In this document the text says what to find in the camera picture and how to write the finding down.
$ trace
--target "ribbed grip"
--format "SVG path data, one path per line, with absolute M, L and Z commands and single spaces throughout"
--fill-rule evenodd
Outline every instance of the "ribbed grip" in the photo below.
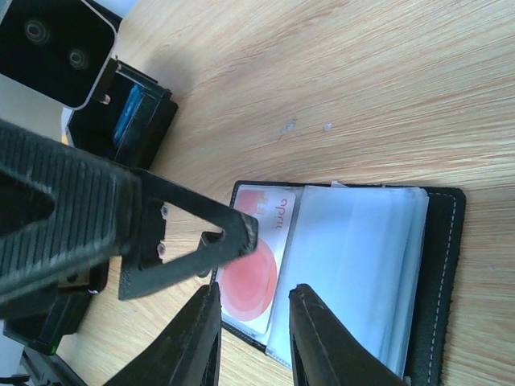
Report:
M 0 121 L 0 175 L 53 200 L 46 219 L 0 235 L 0 302 L 118 255 L 129 242 L 140 198 L 127 170 Z

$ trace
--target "white stitching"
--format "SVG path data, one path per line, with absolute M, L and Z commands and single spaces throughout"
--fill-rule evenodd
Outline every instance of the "white stitching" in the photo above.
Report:
M 435 349 L 436 327 L 438 325 L 438 319 L 439 319 L 439 314 L 440 314 L 440 300 L 442 298 L 443 282 L 445 280 L 445 273 L 447 271 L 447 262 L 449 260 L 449 249 L 451 249 L 452 231 L 454 229 L 454 219 L 455 219 L 455 215 L 456 215 L 456 197 L 455 196 L 449 195 L 447 193 L 429 193 L 429 195 L 444 195 L 446 197 L 451 197 L 452 201 L 453 201 L 453 206 L 452 206 L 451 226 L 449 227 L 449 240 L 447 242 L 447 250 L 445 251 L 445 260 L 443 261 L 443 271 L 442 271 L 442 278 L 440 280 L 440 288 L 439 288 L 439 292 L 438 292 L 438 302 L 436 303 L 435 324 L 433 325 L 433 338 L 431 340 L 431 353 L 429 355 L 429 368 L 427 370 L 427 384 L 431 384 L 431 367 L 433 365 L 433 350 Z
M 280 364 L 282 364 L 285 368 L 289 368 L 290 370 L 292 369 L 291 365 L 289 363 L 287 363 L 285 360 L 279 358 L 277 355 L 274 354 L 273 351 L 267 351 L 266 354 L 270 357 L 270 358 L 273 358 L 275 360 L 277 360 Z
M 248 343 L 250 346 L 255 347 L 255 348 L 258 348 L 258 345 L 266 347 L 266 345 L 264 345 L 261 342 L 258 342 L 251 335 L 247 335 L 245 332 L 240 331 L 239 327 L 237 327 L 235 324 L 232 324 L 231 322 L 228 322 L 227 320 L 222 320 L 222 322 L 225 323 L 227 326 L 231 327 L 229 329 L 227 326 L 224 326 L 227 331 L 235 334 L 238 338 L 240 338 L 244 342 Z

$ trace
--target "camera lens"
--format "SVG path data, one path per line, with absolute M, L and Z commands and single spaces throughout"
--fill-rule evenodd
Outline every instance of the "camera lens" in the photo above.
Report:
M 50 40 L 50 31 L 42 22 L 33 18 L 25 23 L 25 36 L 32 43 L 43 45 Z
M 70 65 L 76 70 L 85 70 L 89 67 L 89 57 L 79 48 L 74 48 L 68 56 Z

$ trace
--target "leather wallet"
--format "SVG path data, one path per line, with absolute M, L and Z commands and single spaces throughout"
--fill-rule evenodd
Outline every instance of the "leather wallet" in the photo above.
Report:
M 258 187 L 304 187 L 315 184 L 239 181 L 235 184 L 230 206 L 241 185 Z M 348 185 L 348 187 L 378 187 Z M 415 295 L 414 313 L 404 378 L 411 384 L 438 385 L 443 365 L 443 349 L 451 304 L 452 287 L 459 258 L 459 243 L 464 225 L 465 194 L 458 188 L 422 187 L 429 196 L 426 214 L 422 262 Z M 205 232 L 199 247 L 216 240 L 216 234 Z M 216 270 L 212 273 L 212 282 Z M 223 322 L 223 327 L 259 351 L 266 346 Z

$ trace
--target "blue object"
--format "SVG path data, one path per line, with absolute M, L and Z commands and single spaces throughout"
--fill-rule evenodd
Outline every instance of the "blue object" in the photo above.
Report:
M 113 143 L 118 148 L 122 142 L 123 134 L 129 125 L 130 118 L 133 116 L 134 111 L 139 106 L 143 99 L 143 90 L 135 84 L 130 90 L 129 97 L 127 98 L 126 105 L 122 110 L 122 114 L 118 118 L 116 126 L 114 126 Z

